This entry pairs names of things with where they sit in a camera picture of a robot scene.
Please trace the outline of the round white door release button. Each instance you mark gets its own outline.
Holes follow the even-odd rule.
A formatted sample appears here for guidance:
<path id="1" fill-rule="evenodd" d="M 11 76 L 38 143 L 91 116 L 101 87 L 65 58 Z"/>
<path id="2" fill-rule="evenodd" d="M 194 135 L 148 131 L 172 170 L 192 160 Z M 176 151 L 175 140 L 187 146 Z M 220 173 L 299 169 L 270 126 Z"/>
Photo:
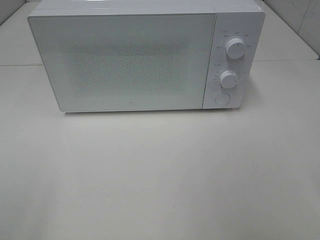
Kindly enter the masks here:
<path id="1" fill-rule="evenodd" d="M 221 93 L 215 97 L 215 103 L 217 106 L 224 107 L 230 103 L 231 97 L 227 93 Z"/>

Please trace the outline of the white microwave door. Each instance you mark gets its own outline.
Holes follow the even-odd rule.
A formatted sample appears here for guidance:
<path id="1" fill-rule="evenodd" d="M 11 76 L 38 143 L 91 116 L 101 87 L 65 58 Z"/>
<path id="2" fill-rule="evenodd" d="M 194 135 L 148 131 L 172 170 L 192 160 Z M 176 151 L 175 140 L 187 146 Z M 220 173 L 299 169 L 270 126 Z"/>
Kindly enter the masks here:
<path id="1" fill-rule="evenodd" d="M 214 14 L 28 21 L 62 112 L 203 106 Z"/>

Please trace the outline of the white microwave knob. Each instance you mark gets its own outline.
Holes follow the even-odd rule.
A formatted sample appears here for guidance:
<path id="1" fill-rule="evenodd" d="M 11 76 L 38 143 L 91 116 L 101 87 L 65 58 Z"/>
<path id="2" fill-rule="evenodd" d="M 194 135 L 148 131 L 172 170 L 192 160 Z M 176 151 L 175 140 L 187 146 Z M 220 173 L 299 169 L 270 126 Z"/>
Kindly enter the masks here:
<path id="1" fill-rule="evenodd" d="M 224 89 L 232 89 L 238 83 L 238 76 L 233 70 L 226 70 L 219 76 L 220 86 Z"/>
<path id="2" fill-rule="evenodd" d="M 241 58 L 246 51 L 246 42 L 240 36 L 233 36 L 225 42 L 225 52 L 230 59 Z"/>

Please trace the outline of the white microwave oven body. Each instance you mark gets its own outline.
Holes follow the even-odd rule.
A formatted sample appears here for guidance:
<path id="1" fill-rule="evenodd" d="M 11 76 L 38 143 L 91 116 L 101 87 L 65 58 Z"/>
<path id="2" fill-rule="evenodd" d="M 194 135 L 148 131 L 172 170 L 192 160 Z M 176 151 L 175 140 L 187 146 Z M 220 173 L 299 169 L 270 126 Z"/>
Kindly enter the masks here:
<path id="1" fill-rule="evenodd" d="M 29 17 L 195 14 L 215 16 L 203 104 L 198 109 L 238 108 L 243 101 L 266 16 L 253 0 L 43 0 L 27 20 L 29 23 Z M 246 45 L 244 55 L 238 59 L 229 58 L 225 49 L 226 41 L 234 36 L 242 37 Z M 237 85 L 222 88 L 220 74 L 229 70 L 237 74 Z M 223 93 L 230 95 L 230 102 L 218 106 L 215 98 Z"/>

